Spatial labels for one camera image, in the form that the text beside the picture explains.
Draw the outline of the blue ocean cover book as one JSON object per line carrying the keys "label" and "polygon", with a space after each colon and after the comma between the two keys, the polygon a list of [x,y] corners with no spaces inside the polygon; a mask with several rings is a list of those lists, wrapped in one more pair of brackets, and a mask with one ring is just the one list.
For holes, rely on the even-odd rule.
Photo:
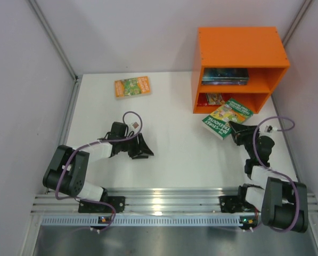
{"label": "blue ocean cover book", "polygon": [[218,80],[248,80],[246,68],[205,68],[202,80],[212,82]]}

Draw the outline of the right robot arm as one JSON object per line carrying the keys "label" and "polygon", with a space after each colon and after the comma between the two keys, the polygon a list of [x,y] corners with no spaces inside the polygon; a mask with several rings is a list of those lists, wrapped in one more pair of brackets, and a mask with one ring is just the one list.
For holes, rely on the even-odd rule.
{"label": "right robot arm", "polygon": [[244,172],[250,183],[239,186],[236,196],[224,197],[222,211],[254,211],[256,219],[245,221],[248,229],[262,223],[277,232],[304,233],[308,228],[307,187],[271,169],[269,160],[275,142],[269,134],[275,128],[268,126],[262,135],[258,125],[230,121],[229,126],[234,143],[244,146],[249,155]]}

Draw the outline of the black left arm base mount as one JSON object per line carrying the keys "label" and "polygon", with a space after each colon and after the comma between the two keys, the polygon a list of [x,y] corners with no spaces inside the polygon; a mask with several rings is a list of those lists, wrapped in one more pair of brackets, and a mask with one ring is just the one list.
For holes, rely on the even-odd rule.
{"label": "black left arm base mount", "polygon": [[[126,197],[124,196],[108,196],[106,203],[113,206],[116,213],[123,212],[125,209]],[[111,207],[97,204],[97,203],[90,203],[90,202],[80,202],[79,213],[112,213],[113,210]]]}

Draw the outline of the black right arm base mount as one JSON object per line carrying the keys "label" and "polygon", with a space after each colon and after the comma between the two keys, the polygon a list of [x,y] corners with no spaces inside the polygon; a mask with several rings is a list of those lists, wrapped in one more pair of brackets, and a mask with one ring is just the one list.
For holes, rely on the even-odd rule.
{"label": "black right arm base mount", "polygon": [[220,196],[222,213],[255,213],[255,207],[239,196]]}

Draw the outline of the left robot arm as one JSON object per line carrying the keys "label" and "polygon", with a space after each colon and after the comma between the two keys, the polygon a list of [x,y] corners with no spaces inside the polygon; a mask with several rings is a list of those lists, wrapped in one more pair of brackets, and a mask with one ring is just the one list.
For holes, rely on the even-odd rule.
{"label": "left robot arm", "polygon": [[43,186],[68,197],[106,202],[107,190],[86,181],[88,165],[120,152],[126,152],[131,159],[153,156],[142,133],[136,130],[139,127],[137,123],[113,122],[111,131],[104,138],[78,151],[66,145],[58,146],[43,176]]}

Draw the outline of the red treehouse book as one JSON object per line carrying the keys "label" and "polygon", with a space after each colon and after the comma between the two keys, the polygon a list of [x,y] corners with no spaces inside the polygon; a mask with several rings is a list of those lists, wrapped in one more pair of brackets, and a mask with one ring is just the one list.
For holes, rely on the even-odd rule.
{"label": "red treehouse book", "polygon": [[221,106],[225,103],[225,99],[221,93],[200,93],[197,106]]}

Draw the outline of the orange green treehouse book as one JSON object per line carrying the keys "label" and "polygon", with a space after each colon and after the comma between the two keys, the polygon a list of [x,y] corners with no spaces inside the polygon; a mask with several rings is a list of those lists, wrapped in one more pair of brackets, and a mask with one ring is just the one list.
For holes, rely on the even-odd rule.
{"label": "orange green treehouse book", "polygon": [[116,99],[138,97],[152,93],[147,76],[121,79],[114,82]]}

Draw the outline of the purple Robinson Crusoe book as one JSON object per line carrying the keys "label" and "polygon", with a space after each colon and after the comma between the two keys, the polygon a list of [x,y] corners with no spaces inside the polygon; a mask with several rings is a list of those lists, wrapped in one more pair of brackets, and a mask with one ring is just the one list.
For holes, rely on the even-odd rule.
{"label": "purple Robinson Crusoe book", "polygon": [[202,81],[202,85],[247,85],[248,80],[235,79],[235,80],[213,80],[213,81]]}

